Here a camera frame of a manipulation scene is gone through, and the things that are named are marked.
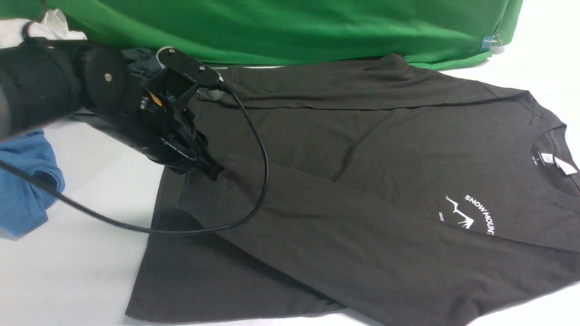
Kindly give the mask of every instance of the green fabric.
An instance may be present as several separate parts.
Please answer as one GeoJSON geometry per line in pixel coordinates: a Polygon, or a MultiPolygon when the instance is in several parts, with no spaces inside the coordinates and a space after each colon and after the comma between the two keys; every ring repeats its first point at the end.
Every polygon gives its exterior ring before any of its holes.
{"type": "MultiPolygon", "coordinates": [[[[483,37],[512,40],[522,0],[48,0],[89,38],[123,48],[172,45],[198,60],[289,65],[403,55],[419,67],[472,66],[483,37]]],[[[0,17],[41,13],[0,1],[0,17]]]]}

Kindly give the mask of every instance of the black cylinder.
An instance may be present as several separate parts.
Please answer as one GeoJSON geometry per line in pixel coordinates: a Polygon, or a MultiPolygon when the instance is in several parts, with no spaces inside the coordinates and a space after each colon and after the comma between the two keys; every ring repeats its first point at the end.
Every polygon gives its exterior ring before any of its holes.
{"type": "Polygon", "coordinates": [[[36,45],[0,49],[0,141],[75,113],[79,90],[64,51],[36,45]]]}

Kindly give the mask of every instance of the white tabletop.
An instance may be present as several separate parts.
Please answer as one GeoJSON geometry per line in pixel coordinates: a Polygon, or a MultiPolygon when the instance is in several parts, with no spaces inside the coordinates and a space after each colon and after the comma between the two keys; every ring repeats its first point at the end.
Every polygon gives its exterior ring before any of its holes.
{"type": "MultiPolygon", "coordinates": [[[[572,0],[529,0],[503,53],[478,67],[446,72],[529,89],[568,124],[566,138],[577,163],[579,9],[572,0]]],[[[53,125],[46,137],[64,172],[65,194],[107,216],[149,226],[162,166],[86,125],[53,125]]],[[[103,224],[60,202],[48,215],[45,225],[18,241],[0,236],[0,325],[150,325],[124,316],[147,236],[103,224]]],[[[580,285],[482,317],[472,326],[577,326],[578,302],[580,285]]],[[[377,325],[354,313],[212,325],[327,324],[377,325]]]]}

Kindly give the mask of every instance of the cable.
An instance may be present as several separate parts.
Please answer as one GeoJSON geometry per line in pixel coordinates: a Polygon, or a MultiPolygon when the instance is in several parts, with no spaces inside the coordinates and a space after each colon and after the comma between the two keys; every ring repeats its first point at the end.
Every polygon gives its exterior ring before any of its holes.
{"type": "Polygon", "coordinates": [[[242,111],[242,115],[244,116],[244,118],[246,119],[246,122],[248,123],[250,129],[252,130],[252,133],[253,133],[254,137],[256,138],[256,141],[258,142],[258,146],[260,147],[260,151],[262,152],[262,156],[264,159],[264,182],[262,184],[262,191],[260,192],[260,197],[256,201],[256,204],[254,205],[254,208],[250,211],[250,213],[248,213],[244,218],[242,218],[234,223],[223,225],[223,226],[211,227],[208,229],[191,230],[191,231],[164,231],[164,230],[154,230],[154,229],[150,229],[147,227],[135,226],[135,225],[119,222],[117,220],[110,219],[104,215],[101,215],[101,214],[75,202],[74,200],[68,198],[67,196],[62,195],[58,191],[49,187],[48,185],[46,185],[42,182],[39,182],[38,180],[35,180],[28,173],[4,162],[3,160],[0,160],[0,168],[18,176],[19,178],[25,180],[26,182],[29,182],[29,183],[37,186],[38,188],[44,190],[48,194],[54,196],[54,198],[57,198],[58,200],[63,201],[65,204],[67,204],[73,208],[76,208],[77,210],[79,210],[79,211],[81,211],[81,212],[83,212],[83,213],[85,213],[85,214],[87,214],[87,215],[89,215],[97,220],[100,220],[102,222],[108,223],[108,224],[116,226],[116,227],[120,227],[120,228],[125,229],[125,230],[131,230],[131,231],[136,231],[136,232],[141,232],[141,233],[149,233],[149,234],[163,234],[166,236],[201,236],[201,235],[205,235],[205,234],[215,233],[218,231],[225,231],[228,229],[232,229],[234,227],[238,227],[238,226],[246,223],[247,221],[251,220],[256,215],[258,210],[262,207],[262,205],[264,204],[264,199],[266,198],[266,192],[268,191],[268,184],[270,182],[270,163],[268,161],[268,155],[266,153],[266,148],[264,147],[264,143],[262,142],[262,138],[260,138],[260,135],[258,134],[258,130],[256,130],[256,127],[254,126],[252,120],[250,119],[250,116],[248,115],[246,108],[244,107],[244,105],[241,103],[240,99],[235,95],[234,91],[229,86],[227,86],[225,84],[223,84],[221,86],[226,93],[228,93],[229,95],[231,95],[231,97],[234,98],[235,103],[238,105],[238,107],[242,111]]]}

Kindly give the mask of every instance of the blue cloth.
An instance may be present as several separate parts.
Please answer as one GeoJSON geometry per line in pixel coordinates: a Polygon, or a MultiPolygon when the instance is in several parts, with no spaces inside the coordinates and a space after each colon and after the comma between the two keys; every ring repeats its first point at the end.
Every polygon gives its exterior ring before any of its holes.
{"type": "MultiPolygon", "coordinates": [[[[64,179],[58,169],[52,146],[43,131],[0,143],[0,160],[7,162],[40,181],[64,190],[64,179]]],[[[0,229],[20,237],[48,220],[46,209],[55,198],[43,190],[0,169],[0,229]]]]}

